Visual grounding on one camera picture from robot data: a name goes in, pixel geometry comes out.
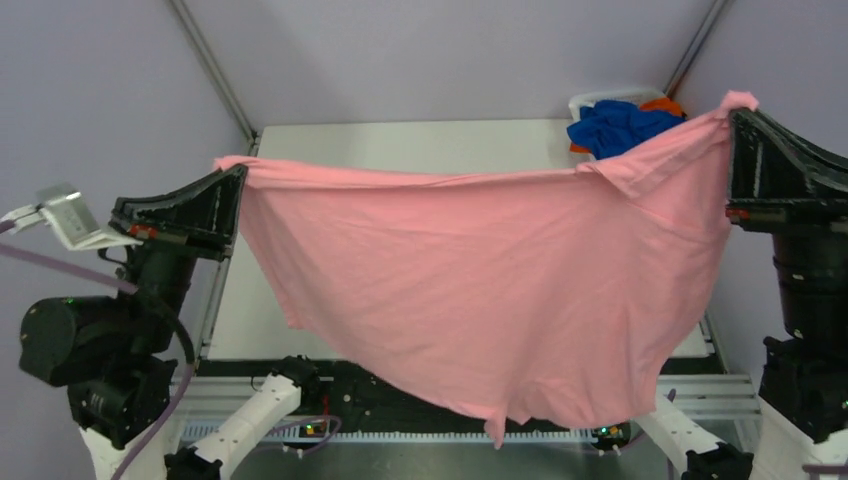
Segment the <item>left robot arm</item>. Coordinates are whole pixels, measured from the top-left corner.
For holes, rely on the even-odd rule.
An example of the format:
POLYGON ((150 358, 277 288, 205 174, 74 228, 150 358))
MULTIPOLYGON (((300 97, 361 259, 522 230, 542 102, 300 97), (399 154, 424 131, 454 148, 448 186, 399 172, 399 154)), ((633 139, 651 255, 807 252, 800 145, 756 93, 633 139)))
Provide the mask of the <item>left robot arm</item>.
POLYGON ((125 253, 116 273, 104 275, 2 247, 5 255, 116 289, 113 296, 37 301, 20 330, 21 370, 66 390, 100 479, 227 479, 285 416, 319 404, 314 365, 286 357, 207 437, 172 451, 161 435, 198 365, 179 313, 196 263, 232 254, 247 174, 240 164, 167 194, 120 198, 106 225, 69 184, 41 190, 35 204, 2 219, 7 232, 46 224, 71 251, 125 253))

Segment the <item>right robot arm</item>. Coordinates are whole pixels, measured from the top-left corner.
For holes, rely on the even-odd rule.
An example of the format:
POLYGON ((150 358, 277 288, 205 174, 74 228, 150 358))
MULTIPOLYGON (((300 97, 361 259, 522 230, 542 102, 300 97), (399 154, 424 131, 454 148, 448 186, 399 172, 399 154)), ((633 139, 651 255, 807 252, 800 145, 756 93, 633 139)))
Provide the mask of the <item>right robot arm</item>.
POLYGON ((479 420, 639 421, 688 477, 778 456, 698 434, 656 391, 706 310, 732 227, 769 234, 787 338, 765 340, 763 442, 787 477, 844 472, 847 161, 753 106, 606 160, 420 174, 231 156, 240 230, 289 325, 421 400, 479 420))

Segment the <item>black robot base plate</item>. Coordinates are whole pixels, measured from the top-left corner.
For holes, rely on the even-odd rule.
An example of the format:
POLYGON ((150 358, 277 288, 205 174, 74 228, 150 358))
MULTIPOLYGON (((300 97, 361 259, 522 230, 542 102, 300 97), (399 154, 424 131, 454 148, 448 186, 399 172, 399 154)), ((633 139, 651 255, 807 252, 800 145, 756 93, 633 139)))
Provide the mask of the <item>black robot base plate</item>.
MULTIPOLYGON (((322 386, 308 394, 297 414, 330 414, 341 418, 341 433, 482 434, 484 421, 452 412, 406 394, 366 369, 344 360, 311 360, 322 386)), ((200 377, 244 377, 248 386, 264 378, 277 365, 271 360, 202 360, 200 377)), ((664 375, 724 373, 716 355, 705 358, 672 358, 663 366, 664 375)), ((569 432, 545 420, 524 425, 507 422, 506 433, 569 432)))

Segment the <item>pink t shirt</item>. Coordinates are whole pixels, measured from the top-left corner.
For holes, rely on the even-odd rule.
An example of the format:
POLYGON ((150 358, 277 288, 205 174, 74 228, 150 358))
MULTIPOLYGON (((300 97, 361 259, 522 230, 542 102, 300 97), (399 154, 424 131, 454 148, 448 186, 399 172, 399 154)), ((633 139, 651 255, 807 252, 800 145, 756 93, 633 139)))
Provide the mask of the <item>pink t shirt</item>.
POLYGON ((351 361, 483 421, 600 427, 651 413, 703 318, 730 232, 730 114, 608 159, 516 173, 243 166, 236 266, 216 324, 236 354, 351 361))

